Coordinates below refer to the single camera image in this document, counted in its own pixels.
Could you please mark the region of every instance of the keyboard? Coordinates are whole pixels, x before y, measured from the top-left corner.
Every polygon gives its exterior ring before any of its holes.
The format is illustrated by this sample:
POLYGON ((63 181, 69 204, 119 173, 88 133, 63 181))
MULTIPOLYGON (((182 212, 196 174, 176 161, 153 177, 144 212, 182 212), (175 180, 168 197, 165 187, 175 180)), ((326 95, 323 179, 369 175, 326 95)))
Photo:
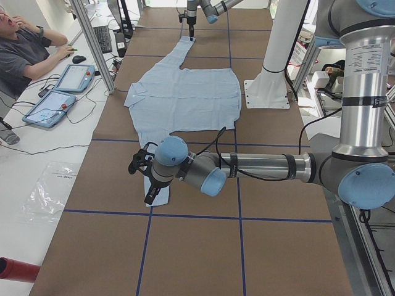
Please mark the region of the keyboard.
POLYGON ((103 54, 112 52, 109 27, 108 26, 94 27, 93 31, 99 41, 101 52, 103 54))

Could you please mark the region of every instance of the white metal pillar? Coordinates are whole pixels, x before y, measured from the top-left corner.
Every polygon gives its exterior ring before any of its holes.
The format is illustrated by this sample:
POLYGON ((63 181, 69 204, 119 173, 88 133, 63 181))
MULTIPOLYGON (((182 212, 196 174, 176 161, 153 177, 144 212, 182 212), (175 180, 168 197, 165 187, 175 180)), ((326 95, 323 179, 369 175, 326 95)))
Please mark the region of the white metal pillar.
POLYGON ((112 81, 112 77, 110 75, 109 69, 107 68, 106 61, 104 60, 99 42, 96 39, 96 35, 92 29, 89 17, 86 14, 85 7, 81 0, 70 0, 70 3, 80 23, 82 32, 85 35, 86 42, 88 43, 88 46, 92 52, 93 59, 98 66, 101 77, 106 84, 109 94, 112 94, 115 91, 114 82, 112 81))
POLYGON ((262 71, 246 80, 247 108, 288 109, 284 70, 308 0, 280 0, 262 71))

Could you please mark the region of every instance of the wristwatch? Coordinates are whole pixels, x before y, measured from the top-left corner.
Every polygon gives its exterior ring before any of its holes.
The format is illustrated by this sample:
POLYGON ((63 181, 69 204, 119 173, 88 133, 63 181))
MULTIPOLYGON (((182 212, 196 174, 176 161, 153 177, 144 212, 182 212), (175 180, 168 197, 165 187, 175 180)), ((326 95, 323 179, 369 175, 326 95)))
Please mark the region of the wristwatch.
POLYGON ((38 36, 41 39, 44 36, 44 28, 41 26, 36 26, 36 27, 39 28, 38 36))

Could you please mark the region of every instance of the man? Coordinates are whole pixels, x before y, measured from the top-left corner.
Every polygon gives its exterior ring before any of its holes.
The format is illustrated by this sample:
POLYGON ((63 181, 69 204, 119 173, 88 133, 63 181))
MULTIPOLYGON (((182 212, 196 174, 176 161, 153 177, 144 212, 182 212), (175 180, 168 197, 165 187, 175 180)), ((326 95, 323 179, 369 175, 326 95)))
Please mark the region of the man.
POLYGON ((57 31, 32 25, 21 16, 10 17, 0 6, 0 90, 18 98, 31 80, 51 71, 73 54, 72 47, 49 55, 46 47, 62 46, 67 38, 57 31))

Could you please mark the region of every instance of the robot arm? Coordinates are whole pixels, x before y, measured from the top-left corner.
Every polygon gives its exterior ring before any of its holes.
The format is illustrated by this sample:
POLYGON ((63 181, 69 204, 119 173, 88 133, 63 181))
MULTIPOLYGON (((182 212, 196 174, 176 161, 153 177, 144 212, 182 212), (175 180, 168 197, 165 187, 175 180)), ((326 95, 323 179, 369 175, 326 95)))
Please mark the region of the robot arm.
POLYGON ((394 0, 319 2, 317 45, 346 47, 340 141, 331 154, 195 155, 188 152, 182 139, 169 137, 155 155, 140 149, 130 165, 130 173, 139 169, 151 180, 146 202, 152 203, 173 178, 215 196, 227 177, 245 176, 316 183, 364 210, 391 200, 395 196, 395 173, 386 163, 388 153, 381 146, 381 129, 391 40, 395 38, 393 4, 394 0), (147 166, 144 171, 140 168, 143 166, 147 166))
POLYGON ((186 19, 186 23, 189 26, 189 37, 194 36, 194 26, 196 24, 196 12, 198 6, 202 7, 204 15, 209 23, 215 23, 218 20, 218 16, 231 9, 233 6, 239 4, 243 0, 225 0, 218 3, 216 6, 211 5, 210 0, 187 0, 186 11, 184 14, 179 14, 178 19, 180 23, 183 19, 186 19))

